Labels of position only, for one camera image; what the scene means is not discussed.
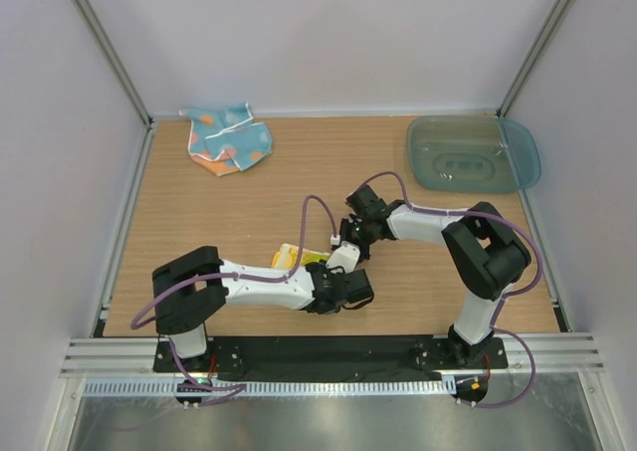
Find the yellow green patterned towel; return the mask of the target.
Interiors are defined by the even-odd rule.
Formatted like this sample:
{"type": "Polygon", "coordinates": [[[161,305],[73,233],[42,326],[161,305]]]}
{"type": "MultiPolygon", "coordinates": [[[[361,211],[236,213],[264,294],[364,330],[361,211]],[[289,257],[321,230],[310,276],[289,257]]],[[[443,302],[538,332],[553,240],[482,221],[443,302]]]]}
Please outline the yellow green patterned towel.
{"type": "Polygon", "coordinates": [[[329,253],[307,248],[300,250],[297,245],[284,243],[279,251],[275,253],[271,267],[275,269],[292,269],[298,258],[301,258],[300,265],[303,266],[310,262],[326,261],[329,258],[329,253]]]}

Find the blue orange dotted towel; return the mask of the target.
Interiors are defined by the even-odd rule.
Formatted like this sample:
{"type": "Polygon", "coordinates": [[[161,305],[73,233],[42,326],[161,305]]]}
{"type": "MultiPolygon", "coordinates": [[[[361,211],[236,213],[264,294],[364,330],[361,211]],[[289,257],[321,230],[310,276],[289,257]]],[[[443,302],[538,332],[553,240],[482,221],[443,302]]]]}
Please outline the blue orange dotted towel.
{"type": "Polygon", "coordinates": [[[248,103],[220,110],[184,109],[179,115],[190,121],[190,158],[216,176],[245,171],[273,151],[270,130],[255,121],[248,103]]]}

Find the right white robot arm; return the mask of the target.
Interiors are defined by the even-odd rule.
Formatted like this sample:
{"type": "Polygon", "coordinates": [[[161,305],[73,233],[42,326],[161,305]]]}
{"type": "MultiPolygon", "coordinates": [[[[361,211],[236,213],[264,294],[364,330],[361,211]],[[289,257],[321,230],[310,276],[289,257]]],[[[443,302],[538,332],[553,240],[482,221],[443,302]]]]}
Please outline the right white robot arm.
{"type": "Polygon", "coordinates": [[[380,240],[413,240],[444,245],[468,293],[448,330],[448,353],[459,366],[480,360],[494,335],[505,295],[531,264],[531,253],[512,225],[489,202],[470,209],[427,209],[404,200],[346,200],[351,213],[340,224],[342,239],[370,258],[380,240]]]}

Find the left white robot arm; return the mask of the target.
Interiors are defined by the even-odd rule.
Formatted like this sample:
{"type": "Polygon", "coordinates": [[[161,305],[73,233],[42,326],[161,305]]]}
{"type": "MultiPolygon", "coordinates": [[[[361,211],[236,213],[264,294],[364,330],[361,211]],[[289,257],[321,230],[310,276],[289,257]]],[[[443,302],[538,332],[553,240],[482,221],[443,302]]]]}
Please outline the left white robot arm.
{"type": "Polygon", "coordinates": [[[358,248],[344,242],[325,262],[272,269],[236,264],[221,259],[213,246],[200,247],[153,271],[156,332],[173,339],[176,359],[186,369],[201,370],[211,357],[204,324],[222,307],[337,312],[347,302],[345,275],[358,258],[358,248]]]}

